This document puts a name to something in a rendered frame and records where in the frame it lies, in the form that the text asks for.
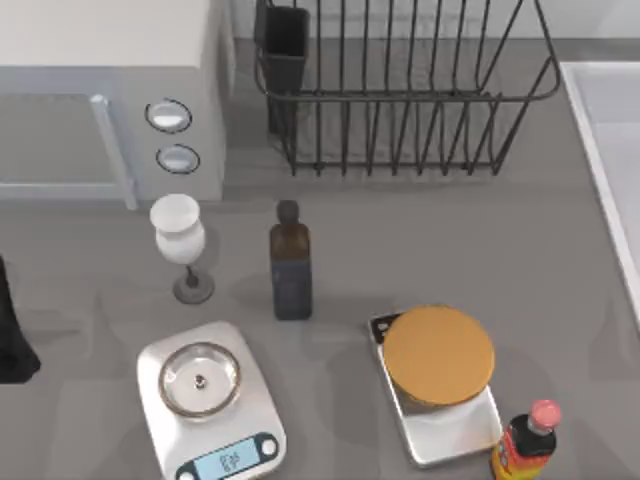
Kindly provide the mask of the silver scale with orange plate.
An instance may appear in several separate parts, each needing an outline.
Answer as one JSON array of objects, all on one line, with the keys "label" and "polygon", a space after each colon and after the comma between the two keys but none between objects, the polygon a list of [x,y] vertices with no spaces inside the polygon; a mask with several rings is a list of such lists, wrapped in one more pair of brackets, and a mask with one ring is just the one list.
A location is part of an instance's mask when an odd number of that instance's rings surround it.
[{"label": "silver scale with orange plate", "polygon": [[491,338],[446,304],[378,316],[367,330],[409,458],[421,468],[484,453],[502,421],[489,386]]}]

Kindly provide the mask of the small microwave knob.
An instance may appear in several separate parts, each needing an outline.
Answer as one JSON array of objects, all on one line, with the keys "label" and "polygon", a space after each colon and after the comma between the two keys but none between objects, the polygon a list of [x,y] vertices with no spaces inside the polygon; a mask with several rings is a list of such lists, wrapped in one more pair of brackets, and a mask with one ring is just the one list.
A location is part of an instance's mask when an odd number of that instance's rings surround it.
[{"label": "small microwave knob", "polygon": [[160,168],[173,175],[189,175],[200,166],[199,154],[183,144],[174,144],[159,149],[155,159]]}]

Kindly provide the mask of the white goblet with grey base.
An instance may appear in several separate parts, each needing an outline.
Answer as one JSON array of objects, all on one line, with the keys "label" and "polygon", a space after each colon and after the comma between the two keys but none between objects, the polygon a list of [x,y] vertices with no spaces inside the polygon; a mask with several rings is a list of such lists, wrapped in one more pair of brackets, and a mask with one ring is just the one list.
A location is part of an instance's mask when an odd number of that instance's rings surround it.
[{"label": "white goblet with grey base", "polygon": [[174,281],[173,293],[186,305],[202,304],[215,291],[212,275],[198,266],[207,242],[200,215],[199,203],[183,193],[162,196],[149,212],[160,254],[168,262],[185,269],[185,273]]}]

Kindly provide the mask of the pale microwave oven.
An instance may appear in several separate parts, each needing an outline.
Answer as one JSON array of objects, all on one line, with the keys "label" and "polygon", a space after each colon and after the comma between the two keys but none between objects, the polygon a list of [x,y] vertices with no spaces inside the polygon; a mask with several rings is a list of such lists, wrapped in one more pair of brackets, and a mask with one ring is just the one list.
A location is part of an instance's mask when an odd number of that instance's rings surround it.
[{"label": "pale microwave oven", "polygon": [[[235,70],[230,0],[0,0],[0,201],[124,203],[94,94],[110,102],[138,206],[170,193],[220,200]],[[146,121],[165,98],[189,108],[187,130]],[[195,172],[158,166],[174,144],[199,154]]]}]

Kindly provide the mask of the silver scale with blue display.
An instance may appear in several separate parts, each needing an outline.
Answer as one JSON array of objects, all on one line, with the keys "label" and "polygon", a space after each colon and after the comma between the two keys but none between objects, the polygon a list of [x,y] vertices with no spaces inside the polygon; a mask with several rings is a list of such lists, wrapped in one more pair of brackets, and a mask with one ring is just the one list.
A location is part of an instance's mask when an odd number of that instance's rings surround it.
[{"label": "silver scale with blue display", "polygon": [[215,321],[146,346],[137,384],[162,480],[255,480],[286,433],[240,330]]}]

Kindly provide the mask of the black cutlery holder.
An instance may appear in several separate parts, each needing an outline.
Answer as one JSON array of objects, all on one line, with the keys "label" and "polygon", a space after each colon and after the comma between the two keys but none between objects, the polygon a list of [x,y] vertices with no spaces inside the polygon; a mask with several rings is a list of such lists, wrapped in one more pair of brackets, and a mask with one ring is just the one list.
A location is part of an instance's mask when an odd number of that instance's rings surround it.
[{"label": "black cutlery holder", "polygon": [[309,25],[310,13],[305,8],[256,0],[254,41],[269,92],[296,95],[302,89]]}]

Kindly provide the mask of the dark brown bottle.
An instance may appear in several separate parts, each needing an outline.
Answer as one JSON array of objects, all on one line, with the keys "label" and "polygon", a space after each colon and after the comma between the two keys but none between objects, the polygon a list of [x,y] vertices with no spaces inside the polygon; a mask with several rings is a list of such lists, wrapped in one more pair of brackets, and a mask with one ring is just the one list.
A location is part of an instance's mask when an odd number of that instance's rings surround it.
[{"label": "dark brown bottle", "polygon": [[308,320],[313,310],[310,231],[295,200],[280,200],[276,216],[269,235],[274,314],[281,321]]}]

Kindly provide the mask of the dark bottle with pink cap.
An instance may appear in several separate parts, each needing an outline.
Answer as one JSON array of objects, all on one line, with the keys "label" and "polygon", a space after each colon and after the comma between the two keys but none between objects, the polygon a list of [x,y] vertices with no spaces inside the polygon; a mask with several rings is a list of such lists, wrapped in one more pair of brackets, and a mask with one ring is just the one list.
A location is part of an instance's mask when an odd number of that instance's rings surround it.
[{"label": "dark bottle with pink cap", "polygon": [[491,453],[494,480],[537,480],[557,448],[561,420],[560,406],[549,399],[512,418]]}]

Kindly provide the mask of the large microwave knob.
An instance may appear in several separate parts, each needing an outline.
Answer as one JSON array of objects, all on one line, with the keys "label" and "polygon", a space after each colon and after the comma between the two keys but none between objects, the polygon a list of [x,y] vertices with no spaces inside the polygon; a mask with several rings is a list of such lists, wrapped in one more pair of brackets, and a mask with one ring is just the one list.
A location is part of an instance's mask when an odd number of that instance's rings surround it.
[{"label": "large microwave knob", "polygon": [[145,119],[155,130],[166,134],[177,134],[192,124],[189,108],[175,99],[165,98],[145,106]]}]

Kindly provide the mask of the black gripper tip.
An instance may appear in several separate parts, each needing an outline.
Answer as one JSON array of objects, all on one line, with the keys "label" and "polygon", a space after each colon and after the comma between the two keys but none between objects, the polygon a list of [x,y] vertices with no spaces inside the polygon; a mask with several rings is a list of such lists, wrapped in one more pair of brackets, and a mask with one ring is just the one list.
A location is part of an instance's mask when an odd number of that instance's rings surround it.
[{"label": "black gripper tip", "polygon": [[5,262],[0,255],[0,385],[24,384],[40,368],[40,359],[18,322]]}]

